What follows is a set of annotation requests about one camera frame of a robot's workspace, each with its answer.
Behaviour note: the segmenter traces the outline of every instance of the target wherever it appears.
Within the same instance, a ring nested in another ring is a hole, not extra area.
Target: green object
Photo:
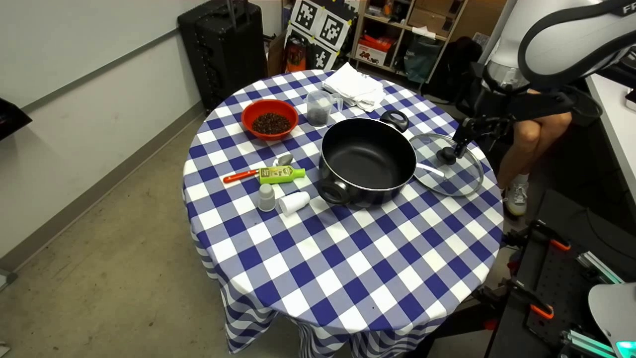
[[[291,182],[301,176],[305,176],[305,168],[301,166],[291,166],[291,164],[281,164],[281,166],[267,166],[259,170],[259,180],[265,184],[281,184],[281,182]]]
[[[636,341],[619,341],[617,343],[621,358],[636,355]]]
[[[615,358],[615,349],[609,343],[603,343],[599,339],[593,339],[577,329],[571,329],[569,335],[573,345],[577,345],[579,349],[591,351],[595,355],[601,358]]]

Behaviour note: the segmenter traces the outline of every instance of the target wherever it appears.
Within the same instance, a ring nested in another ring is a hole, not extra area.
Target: red bowl
[[[281,132],[255,130],[255,120],[267,113],[275,113],[275,115],[285,117],[291,126]],[[299,111],[295,105],[281,101],[281,99],[259,99],[243,109],[241,124],[247,132],[251,132],[257,138],[281,140],[281,138],[289,136],[293,132],[293,128],[299,124]]]

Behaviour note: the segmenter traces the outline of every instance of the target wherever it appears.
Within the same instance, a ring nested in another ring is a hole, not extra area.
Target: gray floor
[[[180,188],[197,126],[114,186],[0,292],[11,358],[229,355],[219,288],[193,250]],[[458,347],[484,355],[488,339],[442,339],[432,355]],[[291,358],[297,347],[297,327],[281,317],[239,358]]]

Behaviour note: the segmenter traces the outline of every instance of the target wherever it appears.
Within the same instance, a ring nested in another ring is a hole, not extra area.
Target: tablecloth
[[[504,208],[494,168],[476,144],[486,178],[468,198],[444,196],[418,180],[372,210],[327,206],[297,214],[261,212],[259,180],[223,184],[221,176],[267,166],[293,152],[307,178],[277,186],[277,196],[319,196],[321,138],[301,115],[293,136],[271,144],[247,136],[241,111],[255,99],[279,97],[307,111],[305,95],[327,71],[297,71],[257,81],[225,99],[199,126],[184,168],[184,196],[193,240],[211,278],[221,282],[231,351],[267,331],[277,313],[301,327],[303,355],[333,355],[347,341],[354,355],[398,355],[436,329],[482,284],[500,250]],[[333,115],[378,118],[400,109],[408,134],[452,134],[456,120],[432,101],[392,81],[376,111]]]

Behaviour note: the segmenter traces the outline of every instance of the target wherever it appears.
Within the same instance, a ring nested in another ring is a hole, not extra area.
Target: black pot
[[[380,120],[345,118],[323,138],[319,192],[331,204],[378,206],[394,198],[416,172],[416,152],[402,134],[410,126],[402,111]]]

